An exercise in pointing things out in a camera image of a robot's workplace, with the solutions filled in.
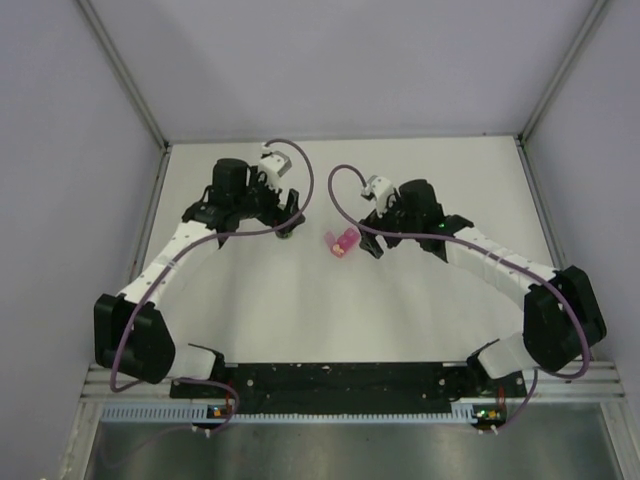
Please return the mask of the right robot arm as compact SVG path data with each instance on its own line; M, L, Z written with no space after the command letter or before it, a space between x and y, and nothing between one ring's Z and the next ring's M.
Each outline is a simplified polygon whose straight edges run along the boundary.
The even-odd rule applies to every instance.
M481 347L468 359L466 380L487 396L504 377L538 367L563 369L607 334L586 272L576 266L556 269L528 260L480 232L470 220L445 214L435 190L424 179L394 187L373 176L361 195L374 202L361 220L361 249L380 258L402 240L443 262L461 268L504 294L523 312L523 328Z

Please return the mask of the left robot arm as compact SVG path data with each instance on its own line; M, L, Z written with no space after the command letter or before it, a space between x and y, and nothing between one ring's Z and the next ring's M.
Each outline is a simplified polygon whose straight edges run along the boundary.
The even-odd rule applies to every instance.
M226 387L227 374L216 355L192 338L192 322L178 313L177 302L204 261L219 251L241 221L256 219L283 238L304 217L296 190L284 193L280 182L291 160L273 151L259 162L223 158L201 198L189 206L170 240L143 272L115 295L94 305L96 362L139 381L192 378L205 396Z

